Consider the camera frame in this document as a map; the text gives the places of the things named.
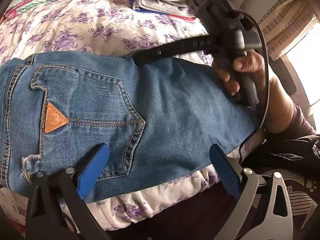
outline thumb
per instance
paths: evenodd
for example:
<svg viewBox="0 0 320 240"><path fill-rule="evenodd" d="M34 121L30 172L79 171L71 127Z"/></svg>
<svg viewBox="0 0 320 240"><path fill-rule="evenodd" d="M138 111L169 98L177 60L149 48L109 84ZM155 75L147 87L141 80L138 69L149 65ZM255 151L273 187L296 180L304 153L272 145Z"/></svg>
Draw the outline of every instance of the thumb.
<svg viewBox="0 0 320 240"><path fill-rule="evenodd" d="M259 53L248 50L247 56L238 57L233 61L233 68L238 72L255 73L264 68L264 60Z"/></svg>

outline patterned curtain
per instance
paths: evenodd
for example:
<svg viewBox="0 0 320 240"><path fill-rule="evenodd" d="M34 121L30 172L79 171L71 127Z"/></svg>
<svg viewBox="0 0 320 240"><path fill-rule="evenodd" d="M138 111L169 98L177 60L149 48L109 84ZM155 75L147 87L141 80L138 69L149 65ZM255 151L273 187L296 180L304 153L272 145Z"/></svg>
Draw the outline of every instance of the patterned curtain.
<svg viewBox="0 0 320 240"><path fill-rule="evenodd" d="M292 49L318 22L307 0L278 0L258 22L273 61Z"/></svg>

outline brown triangle label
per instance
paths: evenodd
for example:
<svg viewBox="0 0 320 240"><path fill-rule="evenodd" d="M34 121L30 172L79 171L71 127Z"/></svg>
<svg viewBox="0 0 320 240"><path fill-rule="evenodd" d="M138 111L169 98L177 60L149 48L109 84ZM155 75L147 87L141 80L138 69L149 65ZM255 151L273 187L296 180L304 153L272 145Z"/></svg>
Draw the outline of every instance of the brown triangle label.
<svg viewBox="0 0 320 240"><path fill-rule="evenodd" d="M59 127L64 126L69 122L66 118L52 103L47 104L47 113L45 116L44 132L52 132Z"/></svg>

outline cable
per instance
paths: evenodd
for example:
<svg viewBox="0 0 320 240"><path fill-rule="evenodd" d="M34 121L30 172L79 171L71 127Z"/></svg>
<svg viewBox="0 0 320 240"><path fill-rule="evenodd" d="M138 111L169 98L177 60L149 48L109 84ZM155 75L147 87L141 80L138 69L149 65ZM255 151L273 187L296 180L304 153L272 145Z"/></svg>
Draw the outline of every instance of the cable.
<svg viewBox="0 0 320 240"><path fill-rule="evenodd" d="M249 138L251 138L252 135L254 135L256 132L258 132L263 124L264 124L264 121L266 119L266 116L267 116L267 112L268 112L268 106L269 106L269 95L270 95L270 84L269 84L269 58L268 58L268 51L267 51L267 46L266 46L266 43L265 43L265 40L264 40L264 37L263 37L263 33L260 29L260 26L259 24L247 13L244 13L244 12L241 12L241 11L235 11L236 13L241 13L243 15L245 15L253 24L254 26L256 27L257 31L258 31L258 35L259 35L259 38L260 38L260 41L261 41L261 45L262 45L262 54L263 54L263 59L264 59L264 65L265 65L265 77L266 77L266 103L265 103L265 112L264 112L264 115L263 115L263 118L262 118L262 121L261 121L261 124L260 126L254 130L239 146L239 155L240 155L240 160L239 160L239 163L242 162L242 155L241 155L241 149L243 147L243 145L247 142L247 140Z"/></svg>
<svg viewBox="0 0 320 240"><path fill-rule="evenodd" d="M63 217L68 220L68 222L70 223L70 225L72 226L72 230L75 234L77 234L77 228L76 225L73 223L73 221L71 220L70 217L67 216L67 214L65 214L65 212L62 212Z"/></svg>

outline hand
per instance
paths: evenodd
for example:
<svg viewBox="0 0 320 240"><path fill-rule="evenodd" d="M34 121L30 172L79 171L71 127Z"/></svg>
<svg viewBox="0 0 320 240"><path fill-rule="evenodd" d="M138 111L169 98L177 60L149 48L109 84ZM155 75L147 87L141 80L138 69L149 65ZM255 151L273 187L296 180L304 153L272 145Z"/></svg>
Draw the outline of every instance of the hand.
<svg viewBox="0 0 320 240"><path fill-rule="evenodd" d="M265 64L263 57L254 50L248 50L247 56L238 57L233 61L233 69L238 72L252 73L253 80L256 84L258 92L261 92L266 87L265 79ZM218 63L213 61L212 68L215 69L217 75L222 79L225 89L234 96L240 89L237 81L230 80L230 74L223 69L220 69Z"/></svg>

